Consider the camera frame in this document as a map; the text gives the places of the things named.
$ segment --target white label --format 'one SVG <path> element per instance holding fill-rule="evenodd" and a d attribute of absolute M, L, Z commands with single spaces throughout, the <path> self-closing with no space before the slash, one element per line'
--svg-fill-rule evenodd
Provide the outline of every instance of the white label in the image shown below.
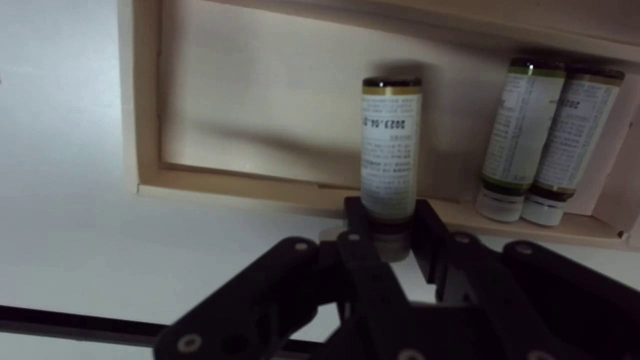
<path fill-rule="evenodd" d="M 508 75 L 484 175 L 515 184 L 533 182 L 563 83 L 564 78 Z"/>
<path fill-rule="evenodd" d="M 618 87 L 568 80 L 560 98 L 536 181 L 575 189 L 598 142 Z"/>
<path fill-rule="evenodd" d="M 384 220 L 413 214 L 421 95 L 362 96 L 361 198 Z"/>

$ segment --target screw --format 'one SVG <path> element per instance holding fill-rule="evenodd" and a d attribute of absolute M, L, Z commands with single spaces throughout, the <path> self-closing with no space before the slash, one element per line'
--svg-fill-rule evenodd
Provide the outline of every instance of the screw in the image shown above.
<path fill-rule="evenodd" d="M 518 252 L 521 252 L 522 254 L 526 254 L 526 255 L 529 255 L 529 254 L 533 253 L 533 249 L 530 246 L 525 245 L 525 244 L 518 244 L 516 246 L 516 250 Z"/>
<path fill-rule="evenodd" d="M 533 350 L 527 354 L 527 360 L 556 360 L 548 352 L 542 350 Z"/>
<path fill-rule="evenodd" d="M 398 353 L 397 360 L 424 360 L 424 356 L 418 350 L 406 348 Z"/>
<path fill-rule="evenodd" d="M 469 236 L 466 234 L 456 234 L 456 240 L 458 240 L 461 243 L 469 243 L 471 241 L 471 239 L 469 239 Z"/>
<path fill-rule="evenodd" d="M 178 351 L 189 354 L 198 351 L 202 345 L 202 338 L 198 334 L 187 334 L 178 340 Z"/>
<path fill-rule="evenodd" d="M 304 251 L 304 250 L 307 250 L 309 248 L 309 245 L 307 243 L 296 243 L 295 248 L 298 251 Z"/>

